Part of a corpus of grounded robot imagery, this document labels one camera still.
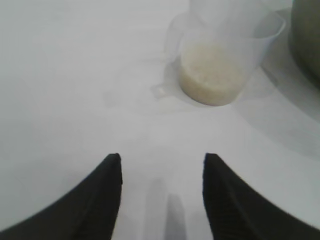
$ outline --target measuring cup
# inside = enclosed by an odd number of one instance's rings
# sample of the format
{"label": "measuring cup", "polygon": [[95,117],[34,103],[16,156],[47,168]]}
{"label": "measuring cup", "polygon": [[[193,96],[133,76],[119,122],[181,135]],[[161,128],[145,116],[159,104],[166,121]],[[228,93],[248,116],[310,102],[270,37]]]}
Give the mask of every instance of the measuring cup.
{"label": "measuring cup", "polygon": [[[260,0],[190,0],[189,11],[175,17],[167,31],[166,57],[171,62],[180,61],[181,65],[190,47],[200,44],[213,48],[212,68],[216,69],[210,70],[211,89],[191,81],[185,83],[186,78],[191,78],[183,76],[183,68],[179,70],[179,83],[197,102],[226,105],[237,98],[285,25],[285,20]],[[241,77],[232,79],[237,73]],[[224,78],[231,79],[232,84],[226,85]]]}

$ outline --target metal pot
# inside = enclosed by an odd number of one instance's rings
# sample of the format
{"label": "metal pot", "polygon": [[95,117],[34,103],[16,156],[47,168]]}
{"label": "metal pot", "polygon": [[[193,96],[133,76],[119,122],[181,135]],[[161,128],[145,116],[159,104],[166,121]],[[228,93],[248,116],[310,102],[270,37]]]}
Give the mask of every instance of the metal pot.
{"label": "metal pot", "polygon": [[290,38],[298,62],[320,79],[320,0],[294,0]]}

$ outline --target white table surface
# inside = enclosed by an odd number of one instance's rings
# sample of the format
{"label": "white table surface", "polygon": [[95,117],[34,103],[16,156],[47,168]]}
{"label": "white table surface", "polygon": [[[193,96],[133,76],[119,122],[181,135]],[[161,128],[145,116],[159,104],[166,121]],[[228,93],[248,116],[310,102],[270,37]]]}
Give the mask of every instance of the white table surface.
{"label": "white table surface", "polygon": [[320,228],[320,97],[295,79],[290,59],[271,80],[257,70],[231,105],[150,100],[147,86],[164,70],[157,56],[166,28],[187,7],[187,0],[0,1],[0,229],[56,201],[115,152],[124,178],[115,240],[164,239],[168,209],[188,239],[211,239],[202,199],[207,152]]}

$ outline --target plastic measuring cup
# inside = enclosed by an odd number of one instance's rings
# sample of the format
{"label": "plastic measuring cup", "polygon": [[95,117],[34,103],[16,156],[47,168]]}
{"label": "plastic measuring cup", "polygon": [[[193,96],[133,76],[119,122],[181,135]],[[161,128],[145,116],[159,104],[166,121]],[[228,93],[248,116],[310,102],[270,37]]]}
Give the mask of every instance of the plastic measuring cup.
{"label": "plastic measuring cup", "polygon": [[[260,0],[190,0],[189,11],[174,18],[167,31],[165,52],[170,61],[180,61],[179,83],[188,96],[207,105],[225,105],[237,98],[285,25]],[[202,85],[183,69],[192,62],[186,60],[190,48],[199,45],[204,58],[213,59],[206,63],[209,75]],[[194,62],[201,60],[198,54]],[[203,75],[204,68],[195,64],[191,67],[200,71],[196,75]]]}

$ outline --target white countertop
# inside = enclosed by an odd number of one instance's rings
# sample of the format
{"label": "white countertop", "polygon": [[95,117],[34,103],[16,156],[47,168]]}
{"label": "white countertop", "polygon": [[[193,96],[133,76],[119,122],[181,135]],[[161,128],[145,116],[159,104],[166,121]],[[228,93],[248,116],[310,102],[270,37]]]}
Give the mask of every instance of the white countertop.
{"label": "white countertop", "polygon": [[[275,10],[290,3],[268,2]],[[271,80],[257,70],[231,105],[150,100],[166,28],[187,6],[0,1],[0,229],[53,203],[115,152],[124,178],[115,240],[162,240],[168,205],[182,205],[176,214],[188,239],[211,239],[202,200],[207,152],[320,228],[320,96],[289,72],[286,52],[269,58],[282,57],[286,71],[267,63]]]}

